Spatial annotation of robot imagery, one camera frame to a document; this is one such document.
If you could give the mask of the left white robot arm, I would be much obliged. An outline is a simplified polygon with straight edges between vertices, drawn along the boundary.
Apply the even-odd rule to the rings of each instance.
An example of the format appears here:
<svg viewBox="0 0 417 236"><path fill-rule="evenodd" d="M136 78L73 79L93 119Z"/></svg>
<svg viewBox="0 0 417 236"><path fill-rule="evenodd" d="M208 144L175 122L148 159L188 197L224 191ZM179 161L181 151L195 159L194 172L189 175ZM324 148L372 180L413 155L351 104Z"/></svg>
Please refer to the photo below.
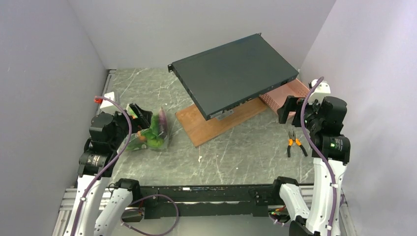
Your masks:
<svg viewBox="0 0 417 236"><path fill-rule="evenodd" d="M121 216L123 207L136 206L141 200L137 180L119 180L112 200L102 212L99 206L110 183L113 168L127 148L131 135L151 125L153 113L135 103L103 110L91 120L90 137L79 158L77 193L66 226L66 236L107 236Z"/></svg>

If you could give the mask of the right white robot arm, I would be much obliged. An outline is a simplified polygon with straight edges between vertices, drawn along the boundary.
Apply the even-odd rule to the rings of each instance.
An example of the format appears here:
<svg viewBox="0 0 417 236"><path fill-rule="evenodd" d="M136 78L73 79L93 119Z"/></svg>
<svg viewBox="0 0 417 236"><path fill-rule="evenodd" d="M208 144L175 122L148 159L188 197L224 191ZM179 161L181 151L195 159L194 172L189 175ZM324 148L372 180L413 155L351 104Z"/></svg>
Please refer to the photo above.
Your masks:
<svg viewBox="0 0 417 236"><path fill-rule="evenodd" d="M289 95L277 110L279 122L285 123L295 112L293 125L305 127L311 139L314 186L311 206L301 193L301 186L292 178L278 177L271 198L285 205L291 236L339 236L339 208L342 181L350 161L350 140L342 135L347 103L333 96L302 107L304 99Z"/></svg>

